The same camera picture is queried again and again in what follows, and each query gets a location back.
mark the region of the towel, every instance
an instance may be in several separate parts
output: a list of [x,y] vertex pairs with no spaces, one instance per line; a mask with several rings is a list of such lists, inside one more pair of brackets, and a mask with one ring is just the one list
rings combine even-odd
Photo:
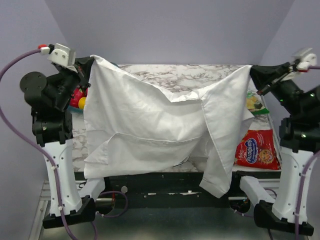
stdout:
[[194,152],[208,156],[200,186],[217,198],[230,188],[238,143],[253,115],[246,108],[251,65],[177,95],[92,55],[83,110],[87,179],[159,172]]

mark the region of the yellow ball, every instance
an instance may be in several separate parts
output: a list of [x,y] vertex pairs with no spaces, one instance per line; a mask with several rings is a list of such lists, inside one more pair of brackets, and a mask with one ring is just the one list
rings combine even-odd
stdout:
[[79,102],[78,102],[78,107],[80,109],[84,109],[85,108],[85,103],[86,103],[86,97],[82,97],[80,98]]

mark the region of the gray wall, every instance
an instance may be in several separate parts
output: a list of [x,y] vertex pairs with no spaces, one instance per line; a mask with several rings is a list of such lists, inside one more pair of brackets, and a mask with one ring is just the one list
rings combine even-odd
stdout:
[[[295,0],[278,32],[263,55],[261,64],[276,65],[291,60],[291,54],[299,48],[312,47],[320,64],[320,1]],[[294,80],[303,90],[310,90],[320,83],[320,71],[313,70]],[[288,113],[272,94],[266,95],[266,103],[278,128],[281,119]],[[320,232],[320,161],[312,172],[308,195],[307,212],[309,220]]]
[[294,0],[45,0],[82,56],[118,64],[257,64]]
[[[39,44],[65,43],[43,0],[1,0],[0,68]],[[31,109],[24,101],[19,82],[28,72],[45,75],[56,70],[46,56],[31,56],[15,65],[0,83],[0,104],[11,122],[34,139]],[[28,239],[44,179],[45,162],[36,150],[15,136],[0,120],[0,239]]]

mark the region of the cloth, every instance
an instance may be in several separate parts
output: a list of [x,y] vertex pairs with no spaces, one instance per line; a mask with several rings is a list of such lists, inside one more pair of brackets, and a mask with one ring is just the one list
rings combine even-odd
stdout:
[[83,112],[89,153],[84,176],[158,172],[203,151],[208,160],[200,186],[217,198],[225,194],[237,145],[253,120],[246,108],[251,66],[177,96],[92,57]]

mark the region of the marble surface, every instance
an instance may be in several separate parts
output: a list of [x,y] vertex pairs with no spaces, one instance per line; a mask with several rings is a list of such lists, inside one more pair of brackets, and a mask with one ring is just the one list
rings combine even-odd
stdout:
[[[179,95],[184,95],[192,90],[216,83],[240,67],[240,65],[120,65],[121,69],[131,73],[140,80],[161,86]],[[88,156],[84,116],[79,112],[73,112],[72,115],[73,168],[75,172],[83,172],[85,166],[84,159]],[[270,128],[267,115],[255,116],[250,126],[252,130],[267,130]],[[164,172],[199,172],[205,164],[206,159],[190,158],[184,164],[170,167],[164,170]]]

